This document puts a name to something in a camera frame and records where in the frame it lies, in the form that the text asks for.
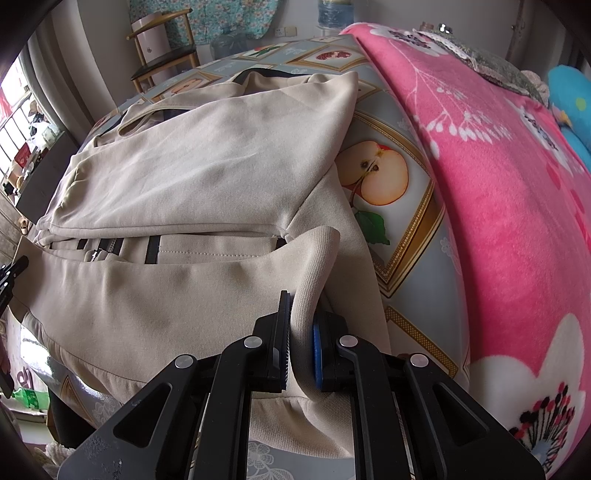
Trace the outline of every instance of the apple print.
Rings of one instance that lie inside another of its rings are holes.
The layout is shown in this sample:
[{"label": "apple print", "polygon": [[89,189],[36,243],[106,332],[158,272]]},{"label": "apple print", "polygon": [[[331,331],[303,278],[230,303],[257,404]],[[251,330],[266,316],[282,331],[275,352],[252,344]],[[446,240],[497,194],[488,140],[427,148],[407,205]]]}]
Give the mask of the apple print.
[{"label": "apple print", "polygon": [[316,60],[348,59],[350,52],[343,50],[327,51],[316,56]]},{"label": "apple print", "polygon": [[408,167],[402,155],[368,140],[343,150],[335,159],[343,187],[370,205],[388,205],[408,187]]}]

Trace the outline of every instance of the bed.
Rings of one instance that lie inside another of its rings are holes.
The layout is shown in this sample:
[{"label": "bed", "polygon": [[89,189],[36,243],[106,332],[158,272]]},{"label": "bed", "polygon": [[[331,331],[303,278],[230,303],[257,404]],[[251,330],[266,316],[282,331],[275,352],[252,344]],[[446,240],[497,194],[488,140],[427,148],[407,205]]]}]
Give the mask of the bed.
[{"label": "bed", "polygon": [[[487,82],[429,37],[375,24],[343,33],[185,72],[111,112],[88,140],[114,128],[137,102],[222,82],[249,67],[356,70],[356,125],[337,164],[370,141],[375,145],[364,148],[399,153],[409,178],[423,179],[416,189],[409,181],[388,211],[343,185],[366,213],[360,225],[393,353],[430,355],[532,450],[548,476],[571,478],[564,475],[588,462],[589,435],[583,437],[591,423],[591,361],[584,355],[591,338],[589,173],[541,104]],[[400,207],[406,199],[412,206]],[[400,231],[399,210],[410,214]],[[433,309],[420,301],[429,295],[437,299]],[[26,331],[25,344],[25,361],[89,423],[98,427],[115,411],[112,398],[48,358]],[[354,474],[352,460],[301,457],[257,442],[249,455],[249,478]],[[564,463],[569,455],[573,461]]]}]

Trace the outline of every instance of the wooden chair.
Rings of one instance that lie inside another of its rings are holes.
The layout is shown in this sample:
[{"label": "wooden chair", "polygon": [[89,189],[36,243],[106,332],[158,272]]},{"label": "wooden chair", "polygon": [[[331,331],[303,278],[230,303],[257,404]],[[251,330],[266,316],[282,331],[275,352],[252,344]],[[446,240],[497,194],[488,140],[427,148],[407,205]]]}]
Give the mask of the wooden chair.
[{"label": "wooden chair", "polygon": [[[197,59],[197,54],[195,51],[195,40],[193,39],[193,32],[191,32],[191,25],[189,24],[189,13],[192,11],[192,8],[187,8],[185,10],[179,10],[178,12],[164,14],[158,18],[155,18],[150,23],[145,24],[143,27],[137,29],[131,35],[127,36],[127,40],[131,40],[132,38],[134,39],[135,48],[138,50],[139,59],[142,62],[142,66],[139,68],[139,70],[131,76],[131,81],[134,83],[135,89],[138,91],[138,93],[142,93],[144,91],[141,85],[142,80],[148,80],[150,86],[153,87],[154,81],[152,80],[152,75],[161,72],[162,70],[166,70],[173,65],[177,65],[188,60],[191,62],[191,66],[193,68],[199,66],[199,60]],[[171,50],[168,53],[165,53],[164,55],[146,63],[142,48],[139,45],[138,35],[145,32],[146,30],[150,30],[151,28],[162,25],[173,18],[180,17],[181,15],[184,16],[184,26],[187,29],[189,45],[175,48],[174,50]]]}]

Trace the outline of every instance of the chair backrest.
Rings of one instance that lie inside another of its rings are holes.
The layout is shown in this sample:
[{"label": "chair backrest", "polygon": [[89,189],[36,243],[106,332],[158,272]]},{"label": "chair backrest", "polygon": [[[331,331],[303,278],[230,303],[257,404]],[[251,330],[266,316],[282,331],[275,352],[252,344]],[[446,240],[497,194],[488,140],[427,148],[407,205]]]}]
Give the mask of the chair backrest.
[{"label": "chair backrest", "polygon": [[146,23],[143,27],[137,29],[132,34],[127,36],[127,40],[131,40],[132,38],[134,39],[135,48],[138,51],[139,59],[141,60],[142,65],[146,65],[146,59],[144,57],[144,53],[142,52],[141,46],[139,44],[138,35],[140,33],[144,33],[145,31],[148,31],[154,27],[157,27],[159,25],[163,25],[166,22],[173,20],[177,17],[183,16],[183,22],[184,22],[185,29],[187,30],[187,36],[189,38],[189,43],[191,45],[195,44],[195,40],[193,38],[193,32],[191,31],[191,24],[189,23],[189,13],[191,13],[192,11],[193,11],[192,8],[186,8],[184,10],[179,10],[178,12],[170,12],[169,14],[160,15],[157,18],[154,18],[151,22]]}]

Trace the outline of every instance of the black zipper tape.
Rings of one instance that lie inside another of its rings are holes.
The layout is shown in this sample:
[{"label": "black zipper tape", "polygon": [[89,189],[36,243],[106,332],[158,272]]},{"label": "black zipper tape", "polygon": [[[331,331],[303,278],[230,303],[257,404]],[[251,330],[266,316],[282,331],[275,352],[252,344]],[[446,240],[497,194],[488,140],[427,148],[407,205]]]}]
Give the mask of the black zipper tape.
[{"label": "black zipper tape", "polygon": [[145,264],[158,263],[158,250],[160,250],[160,235],[151,235],[148,240],[148,248],[146,250]]},{"label": "black zipper tape", "polygon": [[121,247],[123,246],[123,239],[122,238],[116,238],[115,239],[115,243],[113,245],[113,251],[111,253],[115,254],[115,255],[119,255],[119,253],[121,253]]}]

